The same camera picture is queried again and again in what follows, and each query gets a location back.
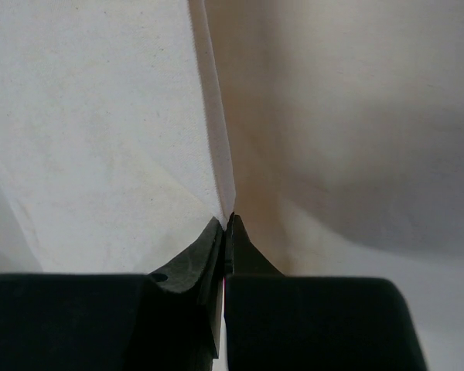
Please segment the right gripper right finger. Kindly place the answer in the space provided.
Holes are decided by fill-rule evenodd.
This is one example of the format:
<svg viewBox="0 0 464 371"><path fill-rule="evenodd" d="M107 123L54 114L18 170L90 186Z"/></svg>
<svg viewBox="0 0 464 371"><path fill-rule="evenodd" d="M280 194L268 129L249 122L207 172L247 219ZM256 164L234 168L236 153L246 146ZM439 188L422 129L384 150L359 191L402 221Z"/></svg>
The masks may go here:
<svg viewBox="0 0 464 371"><path fill-rule="evenodd" d="M227 368L267 370L275 322L268 285L283 274L251 242L237 214L227 224L224 272Z"/></svg>

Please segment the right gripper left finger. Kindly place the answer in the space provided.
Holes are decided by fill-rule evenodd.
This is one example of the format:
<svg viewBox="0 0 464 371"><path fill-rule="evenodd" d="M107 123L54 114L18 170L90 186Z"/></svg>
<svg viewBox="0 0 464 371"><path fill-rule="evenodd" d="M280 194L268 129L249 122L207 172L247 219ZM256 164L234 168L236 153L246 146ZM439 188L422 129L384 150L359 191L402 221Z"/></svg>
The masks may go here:
<svg viewBox="0 0 464 371"><path fill-rule="evenodd" d="M151 342L164 370L211 370L220 351L223 238L212 218L185 250L149 277Z"/></svg>

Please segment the beige cloth wrap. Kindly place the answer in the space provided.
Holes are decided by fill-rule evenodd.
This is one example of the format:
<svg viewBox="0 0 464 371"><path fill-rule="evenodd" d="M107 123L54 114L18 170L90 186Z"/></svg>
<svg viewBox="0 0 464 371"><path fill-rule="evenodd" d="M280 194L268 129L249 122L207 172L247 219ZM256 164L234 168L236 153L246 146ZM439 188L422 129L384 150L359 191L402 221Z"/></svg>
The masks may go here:
<svg viewBox="0 0 464 371"><path fill-rule="evenodd" d="M0 1L0 272L231 213L289 273L464 281L464 1Z"/></svg>

